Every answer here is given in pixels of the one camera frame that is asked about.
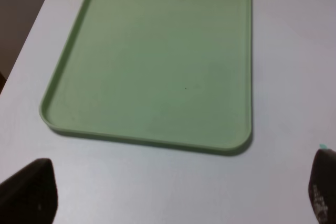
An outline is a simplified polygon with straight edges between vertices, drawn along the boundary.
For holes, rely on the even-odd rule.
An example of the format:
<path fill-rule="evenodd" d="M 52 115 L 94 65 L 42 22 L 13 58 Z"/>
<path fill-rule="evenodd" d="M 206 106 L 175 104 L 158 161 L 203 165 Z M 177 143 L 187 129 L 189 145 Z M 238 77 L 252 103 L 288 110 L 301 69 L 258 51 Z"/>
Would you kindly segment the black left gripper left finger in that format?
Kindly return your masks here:
<path fill-rule="evenodd" d="M 49 158 L 34 160 L 1 183 L 1 223 L 53 223 L 57 208 Z"/>

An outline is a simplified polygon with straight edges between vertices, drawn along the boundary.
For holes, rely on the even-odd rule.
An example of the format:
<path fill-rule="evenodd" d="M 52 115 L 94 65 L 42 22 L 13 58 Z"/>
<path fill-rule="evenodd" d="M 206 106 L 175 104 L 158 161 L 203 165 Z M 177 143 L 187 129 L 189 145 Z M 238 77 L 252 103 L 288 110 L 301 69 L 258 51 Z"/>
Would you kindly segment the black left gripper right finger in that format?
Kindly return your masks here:
<path fill-rule="evenodd" d="M 318 223 L 335 223 L 335 151 L 321 148 L 316 152 L 308 194 Z"/>

